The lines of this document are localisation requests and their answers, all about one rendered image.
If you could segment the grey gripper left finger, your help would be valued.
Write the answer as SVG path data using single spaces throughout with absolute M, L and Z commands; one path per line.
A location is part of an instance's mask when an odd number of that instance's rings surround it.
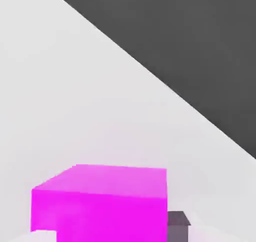
M 49 230 L 32 231 L 20 236 L 18 242 L 57 242 L 57 234 Z

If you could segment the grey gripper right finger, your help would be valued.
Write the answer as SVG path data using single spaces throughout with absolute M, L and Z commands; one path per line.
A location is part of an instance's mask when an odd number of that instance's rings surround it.
M 184 211 L 168 211 L 167 242 L 213 242 L 207 226 Z

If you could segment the small magenta cube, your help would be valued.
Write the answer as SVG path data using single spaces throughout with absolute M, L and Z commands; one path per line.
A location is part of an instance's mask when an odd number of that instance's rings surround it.
M 31 231 L 56 242 L 167 242 L 164 168 L 77 164 L 31 191 Z

